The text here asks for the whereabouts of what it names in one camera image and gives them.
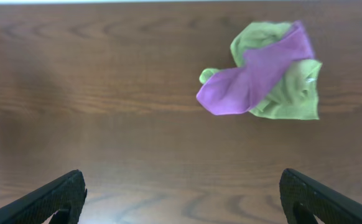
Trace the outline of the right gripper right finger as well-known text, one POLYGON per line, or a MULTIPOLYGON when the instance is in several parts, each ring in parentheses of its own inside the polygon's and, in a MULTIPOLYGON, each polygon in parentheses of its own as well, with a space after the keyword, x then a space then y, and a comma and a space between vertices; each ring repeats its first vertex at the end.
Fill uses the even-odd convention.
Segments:
POLYGON ((279 190, 288 224, 362 224, 362 204, 294 169, 283 171, 279 190))

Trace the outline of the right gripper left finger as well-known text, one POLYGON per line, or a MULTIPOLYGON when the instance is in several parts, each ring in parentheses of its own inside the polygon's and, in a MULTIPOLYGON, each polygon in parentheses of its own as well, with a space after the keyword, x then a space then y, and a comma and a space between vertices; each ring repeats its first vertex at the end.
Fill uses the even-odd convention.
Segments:
POLYGON ((0 208, 0 224, 77 224, 86 196, 82 172, 72 170, 0 208))

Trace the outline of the crumpled green cloth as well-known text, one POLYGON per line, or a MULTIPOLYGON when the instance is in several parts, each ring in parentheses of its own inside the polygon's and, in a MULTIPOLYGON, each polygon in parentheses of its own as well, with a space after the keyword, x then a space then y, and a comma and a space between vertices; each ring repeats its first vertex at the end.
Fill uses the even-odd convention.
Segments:
MULTIPOLYGON (((269 119, 318 119, 317 78, 321 67, 315 57, 294 62, 265 99, 248 112, 269 119)), ((204 69, 200 83, 203 85, 218 71, 204 69)))

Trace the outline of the crumpled purple cloth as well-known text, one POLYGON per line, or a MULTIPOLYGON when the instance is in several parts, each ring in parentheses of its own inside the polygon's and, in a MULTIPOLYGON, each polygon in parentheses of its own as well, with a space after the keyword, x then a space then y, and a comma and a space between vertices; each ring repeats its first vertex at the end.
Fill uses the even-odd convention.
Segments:
POLYGON ((315 57, 300 21, 252 22, 234 38, 230 50, 236 66, 215 72, 196 96, 214 115, 250 111, 294 62, 315 57))

